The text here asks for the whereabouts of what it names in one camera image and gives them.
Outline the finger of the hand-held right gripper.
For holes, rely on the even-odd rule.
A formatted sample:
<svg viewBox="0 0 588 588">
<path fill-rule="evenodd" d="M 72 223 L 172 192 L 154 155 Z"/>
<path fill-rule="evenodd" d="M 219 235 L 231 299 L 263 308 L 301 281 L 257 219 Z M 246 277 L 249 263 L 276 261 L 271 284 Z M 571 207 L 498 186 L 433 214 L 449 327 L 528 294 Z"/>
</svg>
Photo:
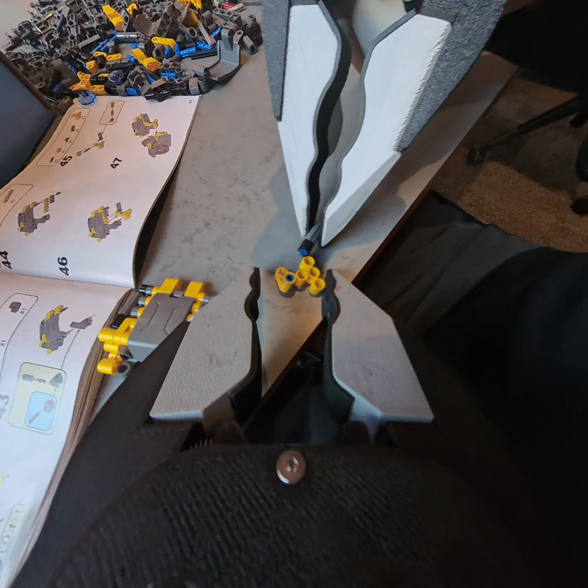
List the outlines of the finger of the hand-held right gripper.
<svg viewBox="0 0 588 588">
<path fill-rule="evenodd" d="M 326 4 L 289 11 L 278 132 L 293 208 L 305 237 L 319 215 L 319 178 L 329 156 L 328 131 L 343 87 L 343 39 Z"/>
<path fill-rule="evenodd" d="M 451 29 L 445 19 L 408 13 L 373 41 L 360 76 L 361 123 L 340 161 L 321 246 L 349 224 L 401 157 L 401 137 Z"/>
</svg>

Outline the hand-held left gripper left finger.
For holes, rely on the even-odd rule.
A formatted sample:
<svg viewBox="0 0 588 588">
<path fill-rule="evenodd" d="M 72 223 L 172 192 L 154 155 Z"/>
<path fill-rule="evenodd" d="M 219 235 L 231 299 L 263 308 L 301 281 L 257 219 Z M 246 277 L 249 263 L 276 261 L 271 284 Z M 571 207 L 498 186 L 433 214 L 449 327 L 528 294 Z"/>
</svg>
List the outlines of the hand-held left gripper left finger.
<svg viewBox="0 0 588 588">
<path fill-rule="evenodd" d="M 151 408 L 155 420 L 245 421 L 261 400 L 259 268 L 235 278 L 191 319 Z"/>
</svg>

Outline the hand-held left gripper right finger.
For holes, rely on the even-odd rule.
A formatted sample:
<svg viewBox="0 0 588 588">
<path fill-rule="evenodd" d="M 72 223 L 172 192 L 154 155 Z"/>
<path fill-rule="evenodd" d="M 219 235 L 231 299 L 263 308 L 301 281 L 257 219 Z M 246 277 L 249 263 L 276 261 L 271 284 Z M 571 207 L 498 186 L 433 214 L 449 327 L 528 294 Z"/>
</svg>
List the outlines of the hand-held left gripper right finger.
<svg viewBox="0 0 588 588">
<path fill-rule="evenodd" d="M 326 272 L 322 315 L 323 391 L 338 425 L 361 422 L 376 435 L 388 422 L 434 421 L 392 318 L 336 270 Z"/>
</svg>

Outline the yellow grey brick assembly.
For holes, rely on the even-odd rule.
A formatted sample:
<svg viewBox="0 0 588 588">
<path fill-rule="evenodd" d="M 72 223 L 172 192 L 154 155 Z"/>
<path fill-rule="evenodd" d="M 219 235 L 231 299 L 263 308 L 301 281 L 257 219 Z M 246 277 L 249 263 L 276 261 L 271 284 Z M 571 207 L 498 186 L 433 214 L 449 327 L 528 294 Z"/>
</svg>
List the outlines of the yellow grey brick assembly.
<svg viewBox="0 0 588 588">
<path fill-rule="evenodd" d="M 142 285 L 135 306 L 100 330 L 106 357 L 97 365 L 103 375 L 127 375 L 182 323 L 189 322 L 212 297 L 204 282 L 167 278 L 160 286 Z"/>
</svg>

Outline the yellow three-hole connector brick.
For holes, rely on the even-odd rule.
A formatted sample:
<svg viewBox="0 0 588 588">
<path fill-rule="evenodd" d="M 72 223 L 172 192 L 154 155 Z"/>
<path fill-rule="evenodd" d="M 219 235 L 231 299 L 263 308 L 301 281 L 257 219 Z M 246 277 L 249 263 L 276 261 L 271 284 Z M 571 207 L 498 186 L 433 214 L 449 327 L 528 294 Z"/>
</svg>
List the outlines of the yellow three-hole connector brick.
<svg viewBox="0 0 588 588">
<path fill-rule="evenodd" d="M 311 296 L 318 297 L 326 286 L 321 277 L 321 270 L 316 266 L 312 256 L 302 257 L 299 268 L 295 272 L 295 288 L 303 290 L 307 288 Z"/>
</svg>

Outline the black grey pin connector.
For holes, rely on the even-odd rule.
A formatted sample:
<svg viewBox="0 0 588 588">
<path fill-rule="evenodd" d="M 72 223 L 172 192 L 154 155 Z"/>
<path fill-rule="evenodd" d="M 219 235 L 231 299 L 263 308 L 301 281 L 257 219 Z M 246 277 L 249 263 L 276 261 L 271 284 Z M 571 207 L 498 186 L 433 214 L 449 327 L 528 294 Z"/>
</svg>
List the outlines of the black grey pin connector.
<svg viewBox="0 0 588 588">
<path fill-rule="evenodd" d="M 320 238 L 322 234 L 322 223 L 315 224 L 312 229 L 307 233 L 305 239 L 298 247 L 298 254 L 302 257 L 310 256 L 313 249 L 317 244 L 320 244 Z"/>
</svg>

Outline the grey desk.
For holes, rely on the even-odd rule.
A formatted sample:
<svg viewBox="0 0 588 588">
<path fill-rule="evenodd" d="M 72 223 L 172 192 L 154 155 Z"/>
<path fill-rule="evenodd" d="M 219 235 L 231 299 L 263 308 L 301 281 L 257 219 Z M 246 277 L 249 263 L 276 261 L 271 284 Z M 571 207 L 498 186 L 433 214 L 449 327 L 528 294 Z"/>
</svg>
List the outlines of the grey desk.
<svg viewBox="0 0 588 588">
<path fill-rule="evenodd" d="M 319 325 L 320 301 L 282 296 L 278 266 L 299 260 L 302 235 L 293 207 L 264 50 L 282 37 L 262 23 L 264 45 L 245 54 L 223 89 L 201 99 L 173 178 L 143 228 L 135 258 L 137 283 L 196 279 L 219 293 L 252 266 L 261 273 L 258 329 L 262 390 L 267 393 Z M 406 222 L 452 152 L 515 73 L 482 52 L 420 134 L 344 229 L 317 249 L 319 266 L 348 281 L 367 269 Z"/>
</svg>

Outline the black office chair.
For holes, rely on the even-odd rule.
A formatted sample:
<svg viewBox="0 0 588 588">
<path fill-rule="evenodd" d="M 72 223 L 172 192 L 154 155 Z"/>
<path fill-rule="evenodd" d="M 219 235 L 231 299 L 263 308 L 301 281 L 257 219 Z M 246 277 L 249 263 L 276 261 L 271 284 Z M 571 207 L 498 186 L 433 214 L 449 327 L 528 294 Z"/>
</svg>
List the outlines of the black office chair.
<svg viewBox="0 0 588 588">
<path fill-rule="evenodd" d="M 486 49 L 519 66 L 532 81 L 575 97 L 471 147 L 467 165 L 479 165 L 493 148 L 570 116 L 570 128 L 587 124 L 587 1 L 533 1 L 504 14 Z"/>
</svg>

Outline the person's body in black clothing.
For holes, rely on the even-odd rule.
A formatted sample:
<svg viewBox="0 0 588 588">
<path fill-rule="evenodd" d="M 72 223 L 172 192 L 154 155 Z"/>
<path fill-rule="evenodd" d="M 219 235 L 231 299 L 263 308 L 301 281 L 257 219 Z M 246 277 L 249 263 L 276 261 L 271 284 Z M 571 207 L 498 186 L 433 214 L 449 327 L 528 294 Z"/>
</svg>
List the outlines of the person's body in black clothing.
<svg viewBox="0 0 588 588">
<path fill-rule="evenodd" d="M 539 246 L 430 192 L 364 284 L 481 402 L 563 571 L 587 587 L 587 253 Z"/>
</svg>

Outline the pile of loose brick pieces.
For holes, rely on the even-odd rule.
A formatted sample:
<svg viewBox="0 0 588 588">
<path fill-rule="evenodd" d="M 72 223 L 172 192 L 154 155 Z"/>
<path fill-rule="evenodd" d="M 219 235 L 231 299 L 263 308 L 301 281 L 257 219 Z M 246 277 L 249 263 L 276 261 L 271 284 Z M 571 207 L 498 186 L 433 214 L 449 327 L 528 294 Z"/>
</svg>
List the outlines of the pile of loose brick pieces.
<svg viewBox="0 0 588 588">
<path fill-rule="evenodd" d="M 33 1 L 4 55 L 55 107 L 91 95 L 163 101 L 228 81 L 263 44 L 261 1 Z"/>
</svg>

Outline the open instruction booklet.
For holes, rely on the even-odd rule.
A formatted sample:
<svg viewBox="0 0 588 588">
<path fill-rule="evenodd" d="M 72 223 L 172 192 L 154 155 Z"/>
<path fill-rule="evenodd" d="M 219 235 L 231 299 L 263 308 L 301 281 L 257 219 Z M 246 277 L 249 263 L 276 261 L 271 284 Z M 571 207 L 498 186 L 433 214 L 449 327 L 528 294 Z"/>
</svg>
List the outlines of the open instruction booklet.
<svg viewBox="0 0 588 588">
<path fill-rule="evenodd" d="M 98 334 L 200 96 L 78 100 L 1 189 L 1 587 L 23 567 L 93 412 Z"/>
</svg>

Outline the blue cardboard box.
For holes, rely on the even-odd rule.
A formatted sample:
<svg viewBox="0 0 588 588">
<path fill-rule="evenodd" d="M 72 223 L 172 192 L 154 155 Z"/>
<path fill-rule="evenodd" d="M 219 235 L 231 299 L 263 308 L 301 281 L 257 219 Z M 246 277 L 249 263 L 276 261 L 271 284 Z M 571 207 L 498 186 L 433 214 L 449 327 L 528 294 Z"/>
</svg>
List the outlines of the blue cardboard box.
<svg viewBox="0 0 588 588">
<path fill-rule="evenodd" d="M 26 166 L 55 118 L 47 99 L 1 53 L 1 187 Z"/>
</svg>

